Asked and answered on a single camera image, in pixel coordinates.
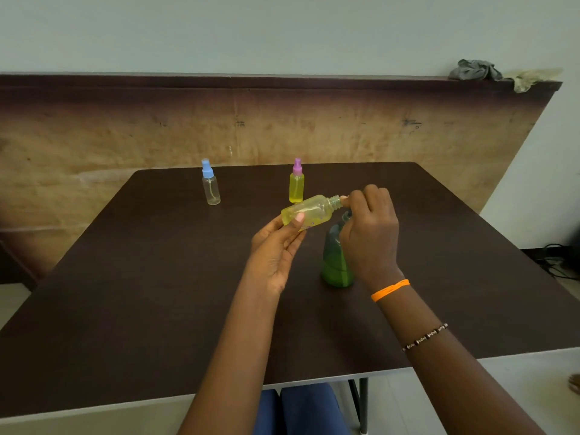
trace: table leg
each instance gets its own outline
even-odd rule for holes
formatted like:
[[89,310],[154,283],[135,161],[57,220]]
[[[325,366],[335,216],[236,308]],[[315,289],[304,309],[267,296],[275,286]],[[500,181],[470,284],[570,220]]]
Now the table leg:
[[361,435],[368,434],[368,377],[360,379],[359,391],[354,380],[349,380],[350,394],[353,396],[354,408],[359,417]]

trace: bottle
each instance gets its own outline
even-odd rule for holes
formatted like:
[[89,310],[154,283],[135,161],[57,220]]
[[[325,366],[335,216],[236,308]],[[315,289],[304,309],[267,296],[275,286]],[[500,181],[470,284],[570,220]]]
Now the bottle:
[[304,199],[304,174],[300,159],[294,159],[290,174],[290,203],[300,203]]
[[324,197],[323,195],[316,195],[289,208],[282,209],[282,222],[286,225],[294,219],[298,212],[304,212],[306,217],[304,218],[304,224],[301,230],[305,230],[330,220],[332,212],[341,206],[342,204],[340,204],[340,197],[338,195],[330,198]]
[[346,265],[340,245],[340,231],[352,214],[351,211],[344,212],[338,224],[330,227],[324,240],[324,266],[321,276],[334,287],[348,287],[354,282],[354,274]]
[[204,182],[205,197],[208,200],[209,205],[216,205],[221,202],[218,189],[218,180],[214,175],[214,170],[209,166],[209,160],[201,160],[202,169],[201,172],[204,178],[201,179]]

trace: person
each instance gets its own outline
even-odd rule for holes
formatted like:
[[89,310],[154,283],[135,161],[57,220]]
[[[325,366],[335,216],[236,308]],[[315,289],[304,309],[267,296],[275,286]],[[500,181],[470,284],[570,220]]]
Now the person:
[[[405,277],[397,265],[399,226],[388,190],[368,185],[341,201],[352,210],[340,242],[355,277],[369,295],[401,285],[397,283]],[[277,217],[252,238],[250,258],[219,342],[179,435],[349,433],[340,413],[336,417],[336,398],[328,385],[282,390],[282,418],[279,404],[267,411],[277,393],[262,394],[276,308],[292,260],[306,235],[300,231],[303,218],[299,213],[282,226]],[[447,433],[543,433],[453,333],[441,328],[441,320],[411,285],[403,283],[376,304],[401,347],[431,332],[429,339],[405,353]]]

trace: person's left arm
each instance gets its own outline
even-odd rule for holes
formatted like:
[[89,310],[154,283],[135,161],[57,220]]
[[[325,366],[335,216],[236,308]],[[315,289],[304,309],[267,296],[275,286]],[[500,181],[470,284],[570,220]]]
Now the person's left arm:
[[226,323],[178,435],[251,434],[270,352],[278,301],[305,231],[304,214],[273,219],[252,238]]

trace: orange wristband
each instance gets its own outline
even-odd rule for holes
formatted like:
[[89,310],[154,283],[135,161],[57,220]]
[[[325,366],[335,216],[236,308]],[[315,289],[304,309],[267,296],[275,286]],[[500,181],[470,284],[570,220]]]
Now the orange wristband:
[[393,285],[389,285],[388,287],[383,288],[382,290],[379,290],[378,292],[374,293],[371,296],[371,299],[375,302],[377,302],[380,299],[383,299],[386,295],[389,295],[391,293],[393,293],[396,290],[399,290],[401,287],[404,287],[405,285],[410,285],[411,283],[409,282],[409,279],[403,279],[402,281],[399,281],[396,284]]

